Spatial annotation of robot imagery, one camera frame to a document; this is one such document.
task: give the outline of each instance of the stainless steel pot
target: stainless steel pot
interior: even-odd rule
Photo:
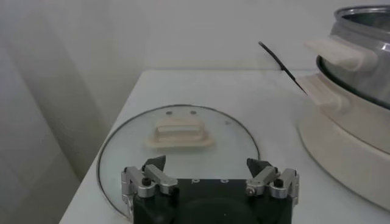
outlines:
[[[332,81],[390,109],[390,5],[339,9],[327,38],[310,41]]]

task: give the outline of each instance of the beige pot handle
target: beige pot handle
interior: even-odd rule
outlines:
[[[308,41],[305,45],[331,64],[351,72],[368,71],[378,61],[375,52],[336,35]]]
[[[326,107],[334,112],[346,111],[349,108],[347,98],[329,88],[321,80],[320,74],[297,77],[296,80],[318,107]]]

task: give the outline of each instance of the white tile wall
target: white tile wall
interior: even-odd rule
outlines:
[[[0,40],[0,224],[58,223],[78,185]]]

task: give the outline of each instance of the glass lid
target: glass lid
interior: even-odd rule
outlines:
[[[220,111],[192,105],[146,111],[119,126],[98,157],[98,185],[115,210],[128,215],[121,171],[162,155],[165,174],[188,179],[249,179],[246,159],[260,159],[248,130]]]

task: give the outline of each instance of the wire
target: wire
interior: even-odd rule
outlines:
[[[303,90],[303,88],[297,83],[295,77],[291,74],[291,72],[286,68],[286,66],[280,61],[280,59],[273,53],[263,42],[259,41],[258,44],[278,63],[280,66],[280,70],[285,71],[288,75],[288,77],[291,78],[291,80],[305,93],[306,91]]]

